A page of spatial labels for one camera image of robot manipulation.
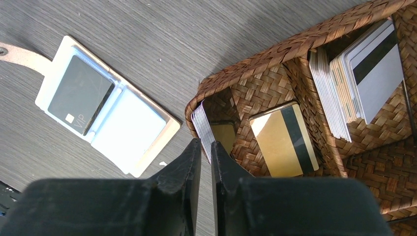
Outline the beige leather card holder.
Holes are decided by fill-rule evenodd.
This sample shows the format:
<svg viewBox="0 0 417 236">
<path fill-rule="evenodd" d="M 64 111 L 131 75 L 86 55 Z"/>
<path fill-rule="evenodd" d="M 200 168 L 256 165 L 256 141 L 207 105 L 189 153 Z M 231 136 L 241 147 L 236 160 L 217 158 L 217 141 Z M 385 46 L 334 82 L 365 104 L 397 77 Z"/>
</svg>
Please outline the beige leather card holder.
<svg viewBox="0 0 417 236">
<path fill-rule="evenodd" d="M 115 85 L 84 136 L 48 112 L 73 56 L 78 56 Z M 173 115 L 69 35 L 64 36 L 53 59 L 6 43 L 0 45 L 0 59 L 43 75 L 35 104 L 126 175 L 140 177 L 180 129 L 180 122 Z"/>
</svg>

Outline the black VIP card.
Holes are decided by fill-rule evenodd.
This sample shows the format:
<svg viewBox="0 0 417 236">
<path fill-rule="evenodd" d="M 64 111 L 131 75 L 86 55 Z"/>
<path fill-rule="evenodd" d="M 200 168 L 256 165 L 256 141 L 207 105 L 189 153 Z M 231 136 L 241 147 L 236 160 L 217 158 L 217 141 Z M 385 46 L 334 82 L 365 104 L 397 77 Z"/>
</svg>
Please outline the black VIP card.
<svg viewBox="0 0 417 236">
<path fill-rule="evenodd" d="M 84 136 L 114 87 L 109 79 L 78 56 L 73 56 L 48 112 Z"/>
</svg>

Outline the gold black-striped card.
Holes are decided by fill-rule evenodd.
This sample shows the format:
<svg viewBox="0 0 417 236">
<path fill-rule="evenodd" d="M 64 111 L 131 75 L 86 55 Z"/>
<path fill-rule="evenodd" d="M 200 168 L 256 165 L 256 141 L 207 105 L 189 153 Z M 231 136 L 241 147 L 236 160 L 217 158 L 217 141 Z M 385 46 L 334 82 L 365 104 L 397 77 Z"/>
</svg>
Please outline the gold black-striped card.
<svg viewBox="0 0 417 236">
<path fill-rule="evenodd" d="M 254 115 L 249 123 L 272 177 L 296 177 L 319 169 L 297 102 Z"/>
</svg>

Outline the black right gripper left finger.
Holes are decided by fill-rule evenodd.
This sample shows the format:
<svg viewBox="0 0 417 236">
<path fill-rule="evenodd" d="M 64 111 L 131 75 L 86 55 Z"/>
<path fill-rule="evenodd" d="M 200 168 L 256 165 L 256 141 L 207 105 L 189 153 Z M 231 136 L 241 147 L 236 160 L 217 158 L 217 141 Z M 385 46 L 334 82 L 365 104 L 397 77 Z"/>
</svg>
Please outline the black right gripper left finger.
<svg viewBox="0 0 417 236">
<path fill-rule="evenodd" d="M 194 138 L 146 179 L 42 179 L 7 215 L 3 236 L 193 236 L 201 172 Z"/>
</svg>

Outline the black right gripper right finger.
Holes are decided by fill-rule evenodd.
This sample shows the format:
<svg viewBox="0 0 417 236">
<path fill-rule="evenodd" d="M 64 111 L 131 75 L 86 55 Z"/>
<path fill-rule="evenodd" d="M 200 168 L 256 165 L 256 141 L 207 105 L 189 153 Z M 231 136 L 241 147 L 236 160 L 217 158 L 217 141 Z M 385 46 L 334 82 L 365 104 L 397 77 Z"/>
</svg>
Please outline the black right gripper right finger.
<svg viewBox="0 0 417 236">
<path fill-rule="evenodd" d="M 211 145 L 218 236 L 390 236 L 370 190 L 336 177 L 254 177 Z"/>
</svg>

